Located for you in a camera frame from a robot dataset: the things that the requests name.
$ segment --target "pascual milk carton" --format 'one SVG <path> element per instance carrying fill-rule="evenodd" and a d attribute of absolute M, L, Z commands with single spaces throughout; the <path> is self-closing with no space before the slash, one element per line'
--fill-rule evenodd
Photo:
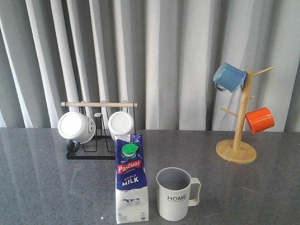
<path fill-rule="evenodd" d="M 116 219 L 118 224 L 149 220 L 142 135 L 116 135 Z"/>

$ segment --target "cow illustration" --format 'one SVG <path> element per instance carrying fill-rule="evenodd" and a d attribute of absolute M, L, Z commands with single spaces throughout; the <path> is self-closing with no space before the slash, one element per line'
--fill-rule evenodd
<path fill-rule="evenodd" d="M 129 206 L 129 205 L 138 205 L 140 203 L 140 199 L 139 198 L 122 199 L 122 202 L 124 202 L 124 201 L 127 202 L 127 206 Z"/>

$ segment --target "gray countertop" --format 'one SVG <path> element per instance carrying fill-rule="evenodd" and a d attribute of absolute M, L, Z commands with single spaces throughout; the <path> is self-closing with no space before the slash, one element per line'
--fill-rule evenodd
<path fill-rule="evenodd" d="M 300 224 L 300 133 L 244 132 L 256 160 L 229 163 L 216 144 L 234 132 L 142 130 L 149 222 L 138 224 Z M 0 224 L 116 224 L 115 161 L 67 160 L 56 129 L 0 128 Z M 155 176 L 175 166 L 198 177 L 200 203 L 178 222 L 156 208 Z"/>

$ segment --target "white mug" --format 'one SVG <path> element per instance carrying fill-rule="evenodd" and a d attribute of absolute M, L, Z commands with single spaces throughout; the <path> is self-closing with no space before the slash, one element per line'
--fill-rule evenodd
<path fill-rule="evenodd" d="M 201 183 L 198 178 L 191 176 L 177 167 L 168 167 L 158 172 L 157 181 L 157 210 L 160 216 L 169 221 L 183 219 L 188 213 L 189 206 L 199 203 Z M 191 185 L 197 184 L 197 195 L 190 200 Z"/>
<path fill-rule="evenodd" d="M 119 111 L 110 116 L 108 128 L 111 137 L 115 140 L 115 135 L 125 135 L 133 132 L 133 118 L 127 112 Z"/>
<path fill-rule="evenodd" d="M 96 125 L 94 120 L 79 112 L 68 112 L 58 121 L 58 132 L 63 138 L 84 144 L 95 135 Z"/>

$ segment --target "green bottle cap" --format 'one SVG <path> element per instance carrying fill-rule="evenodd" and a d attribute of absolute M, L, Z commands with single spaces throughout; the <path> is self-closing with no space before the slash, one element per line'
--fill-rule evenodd
<path fill-rule="evenodd" d="M 122 155 L 125 157 L 125 158 L 131 158 L 131 157 L 134 157 L 135 156 L 135 152 L 137 151 L 139 147 L 136 146 L 135 144 L 133 143 L 128 143 L 128 144 L 125 144 L 123 147 L 122 147 Z"/>

